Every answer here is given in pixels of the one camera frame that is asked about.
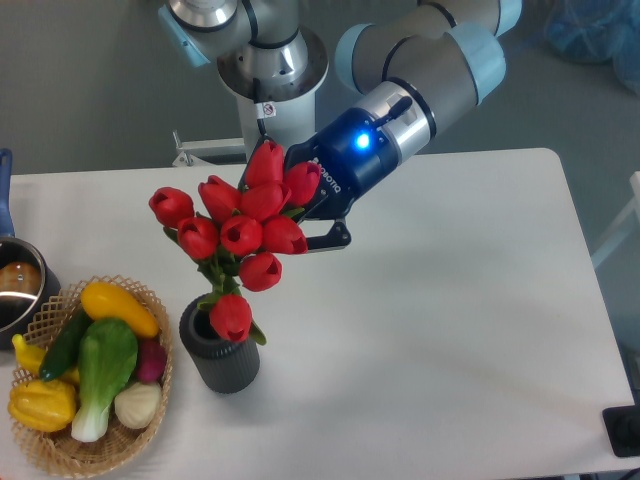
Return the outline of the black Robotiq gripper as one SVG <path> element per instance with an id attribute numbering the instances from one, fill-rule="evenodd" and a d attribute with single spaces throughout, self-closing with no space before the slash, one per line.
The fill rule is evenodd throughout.
<path id="1" fill-rule="evenodd" d="M 369 111 L 353 107 L 309 140 L 290 147 L 285 169 L 310 161 L 321 170 L 317 193 L 305 207 L 303 232 L 309 253 L 336 251 L 351 244 L 345 217 L 353 203 L 398 165 L 400 154 L 383 127 L 401 115 L 394 106 L 376 119 Z M 240 192 L 274 180 L 274 141 L 262 136 L 238 184 Z"/>

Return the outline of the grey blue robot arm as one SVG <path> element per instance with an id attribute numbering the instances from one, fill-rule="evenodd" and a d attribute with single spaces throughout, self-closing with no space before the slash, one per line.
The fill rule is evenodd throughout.
<path id="1" fill-rule="evenodd" d="M 328 52 L 294 1 L 167 1 L 161 25 L 193 67 L 211 64 L 237 102 L 242 149 L 272 139 L 287 167 L 321 169 L 301 220 L 327 220 L 311 250 L 342 248 L 353 203 L 503 80 L 499 37 L 518 1 L 421 1 L 383 26 L 356 25 Z"/>

